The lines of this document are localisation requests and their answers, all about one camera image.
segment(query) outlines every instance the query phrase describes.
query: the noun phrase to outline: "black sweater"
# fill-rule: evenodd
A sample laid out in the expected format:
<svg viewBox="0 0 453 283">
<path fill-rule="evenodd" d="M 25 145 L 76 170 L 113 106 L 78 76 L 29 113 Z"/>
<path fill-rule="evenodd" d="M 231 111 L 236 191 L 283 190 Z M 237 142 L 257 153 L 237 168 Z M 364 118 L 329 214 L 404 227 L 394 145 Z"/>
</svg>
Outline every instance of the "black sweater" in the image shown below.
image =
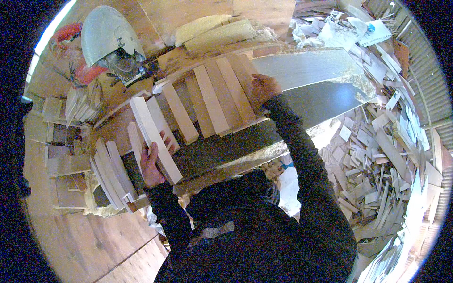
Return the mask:
<svg viewBox="0 0 453 283">
<path fill-rule="evenodd" d="M 317 149 L 283 95 L 270 99 L 277 132 L 288 146 L 299 180 L 300 223 L 265 201 L 229 206 L 191 230 L 168 182 L 146 190 L 171 253 L 155 282 L 343 282 L 356 241 L 331 197 Z"/>
</svg>

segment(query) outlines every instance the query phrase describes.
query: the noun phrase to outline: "person's left hand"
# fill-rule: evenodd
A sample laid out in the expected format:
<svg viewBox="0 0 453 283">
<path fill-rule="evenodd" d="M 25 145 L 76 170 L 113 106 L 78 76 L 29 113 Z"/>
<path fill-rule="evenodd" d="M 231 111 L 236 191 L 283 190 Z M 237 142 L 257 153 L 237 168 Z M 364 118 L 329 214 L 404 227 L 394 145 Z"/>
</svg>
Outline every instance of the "person's left hand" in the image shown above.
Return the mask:
<svg viewBox="0 0 453 283">
<path fill-rule="evenodd" d="M 165 132 L 160 132 L 160 137 L 164 138 Z M 170 144 L 171 139 L 167 137 L 164 141 L 165 146 Z M 172 144 L 169 148 L 170 155 L 174 153 L 174 144 Z M 145 185 L 147 187 L 155 187 L 159 184 L 165 182 L 165 177 L 159 171 L 156 166 L 156 162 L 158 159 L 159 149 L 156 142 L 152 142 L 151 150 L 149 150 L 148 145 L 146 142 L 143 143 L 143 151 L 140 159 L 140 167 L 142 168 L 143 179 L 145 181 Z"/>
</svg>

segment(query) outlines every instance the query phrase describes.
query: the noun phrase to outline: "hand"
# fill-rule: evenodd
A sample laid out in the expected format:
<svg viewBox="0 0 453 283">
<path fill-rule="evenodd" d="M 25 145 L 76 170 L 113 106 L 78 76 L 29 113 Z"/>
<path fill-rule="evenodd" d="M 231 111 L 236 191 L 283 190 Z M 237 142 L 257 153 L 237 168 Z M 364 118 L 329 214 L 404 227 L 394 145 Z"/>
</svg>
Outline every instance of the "hand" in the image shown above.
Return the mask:
<svg viewBox="0 0 453 283">
<path fill-rule="evenodd" d="M 163 139 L 165 132 L 160 132 L 160 137 Z M 170 137 L 164 141 L 165 146 L 170 144 Z M 169 148 L 170 155 L 174 153 L 174 144 Z M 156 167 L 156 161 L 158 159 L 159 149 L 156 142 L 152 142 L 151 150 L 149 150 L 146 142 L 143 143 L 143 151 L 140 159 L 140 167 L 142 168 L 143 179 L 147 187 L 155 187 L 165 182 L 165 178 L 162 173 Z"/>
<path fill-rule="evenodd" d="M 260 103 L 265 104 L 269 99 L 282 93 L 282 87 L 274 77 L 261 74 L 252 74 L 257 80 L 252 80 L 253 96 Z"/>
</svg>

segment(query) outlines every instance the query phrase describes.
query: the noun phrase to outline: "person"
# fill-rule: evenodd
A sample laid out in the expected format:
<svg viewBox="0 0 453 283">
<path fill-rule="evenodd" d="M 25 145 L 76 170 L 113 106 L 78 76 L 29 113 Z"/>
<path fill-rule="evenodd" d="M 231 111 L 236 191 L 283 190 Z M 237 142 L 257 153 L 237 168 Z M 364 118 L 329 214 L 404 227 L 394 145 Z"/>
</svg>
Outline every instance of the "person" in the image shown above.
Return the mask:
<svg viewBox="0 0 453 283">
<path fill-rule="evenodd" d="M 272 77 L 252 75 L 253 98 L 270 111 L 296 168 L 300 223 L 278 207 L 278 189 L 255 170 L 193 196 L 186 212 L 145 146 L 145 192 L 171 252 L 155 282 L 346 282 L 357 244 L 333 197 L 318 150 Z"/>
</svg>

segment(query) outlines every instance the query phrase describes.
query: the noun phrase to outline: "miter saw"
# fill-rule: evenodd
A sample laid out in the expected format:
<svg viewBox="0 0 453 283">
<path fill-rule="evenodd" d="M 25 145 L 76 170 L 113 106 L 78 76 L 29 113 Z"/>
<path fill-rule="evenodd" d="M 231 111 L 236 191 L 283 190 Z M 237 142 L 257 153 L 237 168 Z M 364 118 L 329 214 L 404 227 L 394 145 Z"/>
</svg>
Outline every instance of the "miter saw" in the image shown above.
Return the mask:
<svg viewBox="0 0 453 283">
<path fill-rule="evenodd" d="M 61 44 L 80 35 L 82 54 L 75 48 Z M 58 47 L 60 58 L 69 58 L 76 67 L 70 68 L 69 80 L 75 87 L 88 85 L 102 72 L 110 69 L 125 86 L 150 77 L 142 65 L 145 53 L 135 31 L 124 16 L 109 6 L 98 6 L 88 14 L 85 21 L 69 24 L 59 29 L 49 41 L 51 50 Z"/>
</svg>

